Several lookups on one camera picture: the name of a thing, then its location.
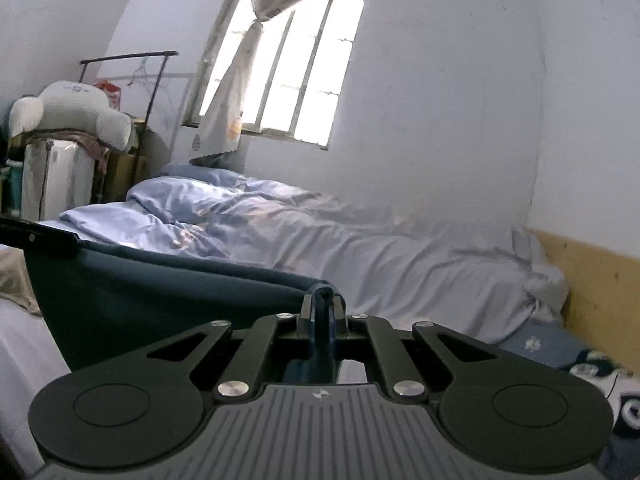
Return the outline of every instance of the wooden headboard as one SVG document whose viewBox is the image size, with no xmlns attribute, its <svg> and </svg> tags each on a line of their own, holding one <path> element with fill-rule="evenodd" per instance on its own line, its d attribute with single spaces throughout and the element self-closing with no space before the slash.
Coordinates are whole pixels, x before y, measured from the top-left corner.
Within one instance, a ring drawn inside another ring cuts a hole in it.
<svg viewBox="0 0 640 480">
<path fill-rule="evenodd" d="M 640 374 L 640 260 L 536 231 L 567 276 L 565 327 Z"/>
</svg>

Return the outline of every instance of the dark green fabric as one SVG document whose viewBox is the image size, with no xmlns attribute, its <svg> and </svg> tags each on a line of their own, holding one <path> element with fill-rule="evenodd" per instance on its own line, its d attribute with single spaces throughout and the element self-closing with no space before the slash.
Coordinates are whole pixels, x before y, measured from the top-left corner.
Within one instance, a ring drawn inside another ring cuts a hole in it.
<svg viewBox="0 0 640 480">
<path fill-rule="evenodd" d="M 75 259 L 25 251 L 38 304 L 71 370 L 214 319 L 248 328 L 300 312 L 313 278 L 131 248 L 81 243 Z"/>
</svg>

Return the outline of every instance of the white cushion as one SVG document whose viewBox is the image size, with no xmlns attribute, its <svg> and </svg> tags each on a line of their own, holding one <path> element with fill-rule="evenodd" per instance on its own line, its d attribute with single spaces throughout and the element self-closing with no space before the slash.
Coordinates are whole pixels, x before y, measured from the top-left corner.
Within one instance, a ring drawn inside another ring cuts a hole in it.
<svg viewBox="0 0 640 480">
<path fill-rule="evenodd" d="M 83 83 L 58 81 L 40 94 L 44 115 L 39 130 L 81 130 L 96 135 L 100 112 L 109 109 L 109 99 L 102 90 Z"/>
<path fill-rule="evenodd" d="M 105 144 L 122 152 L 131 135 L 131 118 L 113 108 L 106 108 L 98 115 L 96 135 Z"/>
<path fill-rule="evenodd" d="M 18 99 L 9 112 L 9 138 L 22 132 L 35 130 L 44 113 L 44 105 L 38 97 Z"/>
</svg>

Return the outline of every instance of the brown cloth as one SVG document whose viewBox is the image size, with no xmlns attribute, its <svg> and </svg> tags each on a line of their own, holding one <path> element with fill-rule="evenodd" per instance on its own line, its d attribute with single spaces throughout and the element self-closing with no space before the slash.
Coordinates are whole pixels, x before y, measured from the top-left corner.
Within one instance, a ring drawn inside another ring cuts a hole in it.
<svg viewBox="0 0 640 480">
<path fill-rule="evenodd" d="M 41 140 L 71 140 L 84 148 L 94 160 L 98 161 L 98 171 L 107 173 L 107 154 L 109 149 L 94 136 L 80 130 L 33 130 L 20 134 L 21 146 L 27 146 Z"/>
<path fill-rule="evenodd" d="M 42 315 L 20 249 L 7 247 L 0 251 L 0 298 L 17 303 L 30 314 Z"/>
</svg>

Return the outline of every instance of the curtain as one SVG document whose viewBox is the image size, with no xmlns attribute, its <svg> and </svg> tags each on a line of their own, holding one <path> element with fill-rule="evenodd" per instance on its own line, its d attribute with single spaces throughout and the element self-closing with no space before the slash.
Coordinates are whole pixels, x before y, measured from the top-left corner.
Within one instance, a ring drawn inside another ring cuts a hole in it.
<svg viewBox="0 0 640 480">
<path fill-rule="evenodd" d="M 238 47 L 229 69 L 200 121 L 191 145 L 192 164 L 238 148 L 242 130 L 242 100 L 251 75 L 255 51 L 262 34 L 262 22 L 270 20 L 301 0 L 252 0 L 256 20 Z"/>
</svg>

